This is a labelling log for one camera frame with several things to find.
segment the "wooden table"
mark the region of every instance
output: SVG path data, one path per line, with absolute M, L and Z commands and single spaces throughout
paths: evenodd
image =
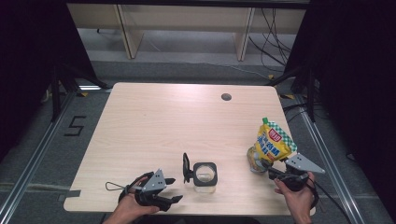
M 232 99 L 224 101 L 223 93 Z M 249 171 L 246 153 L 256 141 L 263 117 L 290 134 L 273 87 L 118 83 L 71 187 L 81 193 L 67 198 L 64 208 L 112 212 L 120 191 L 107 191 L 107 181 L 125 186 L 161 168 L 165 177 L 177 180 L 161 195 L 184 195 L 166 214 L 289 215 L 268 175 Z M 216 192 L 198 193 L 192 181 L 183 183 L 184 152 L 191 169 L 200 161 L 217 165 Z M 275 167 L 284 170 L 281 162 Z

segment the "metal frame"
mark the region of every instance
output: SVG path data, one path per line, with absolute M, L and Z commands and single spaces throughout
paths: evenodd
M 301 95 L 296 95 L 297 104 L 303 104 L 304 99 Z M 340 197 L 341 203 L 346 209 L 346 213 L 350 218 L 352 223 L 363 224 L 366 223 L 363 216 L 361 215 L 360 209 L 353 198 L 352 193 L 347 187 L 346 182 L 344 181 L 341 173 L 339 172 L 334 160 L 332 159 L 332 155 L 327 149 L 326 144 L 323 141 L 323 138 L 320 135 L 320 132 L 317 128 L 315 122 L 312 122 L 309 118 L 308 114 L 304 112 L 304 109 L 300 107 L 300 111 L 303 112 L 302 116 L 304 119 L 304 123 L 308 128 L 309 133 L 312 136 L 312 139 L 315 142 L 318 153 L 323 160 L 325 165 L 326 172 L 329 174 L 330 180 L 334 184 L 334 188 L 337 191 L 338 196 Z
M 310 0 L 66 0 L 66 3 L 181 6 L 181 7 L 268 7 L 305 9 L 312 7 Z M 329 5 L 330 1 L 316 3 L 315 6 Z
M 50 143 L 52 142 L 52 139 L 58 130 L 58 127 L 64 119 L 64 113 L 67 107 L 69 107 L 74 98 L 75 94 L 73 92 L 66 95 L 62 104 L 62 109 L 60 111 L 61 113 L 56 120 L 49 124 L 47 131 L 35 149 L 35 153 L 27 163 L 23 173 L 21 174 L 17 183 L 14 185 L 11 192 L 8 194 L 6 200 L 3 202 L 0 208 L 0 223 L 8 223 L 14 214 L 19 202 L 21 201 L 23 193 L 26 191 L 30 181 L 35 175 L 35 171 L 40 165 L 40 162 L 43 160 L 44 155 L 46 154 L 47 149 L 49 148 Z

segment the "hole in table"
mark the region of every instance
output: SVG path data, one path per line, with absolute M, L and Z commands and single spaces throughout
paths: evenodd
M 229 93 L 223 93 L 222 95 L 221 95 L 221 99 L 223 99 L 224 101 L 231 101 L 231 94 L 229 94 Z

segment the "wrist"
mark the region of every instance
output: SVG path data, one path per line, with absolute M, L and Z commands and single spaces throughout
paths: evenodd
M 301 216 L 294 218 L 295 224 L 312 224 L 311 216 Z

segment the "yellow snack bag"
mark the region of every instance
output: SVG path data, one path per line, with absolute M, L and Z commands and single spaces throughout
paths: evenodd
M 282 160 L 297 150 L 291 138 L 275 123 L 262 119 L 263 125 L 257 134 L 257 141 L 247 151 L 252 172 L 266 172 L 274 161 Z

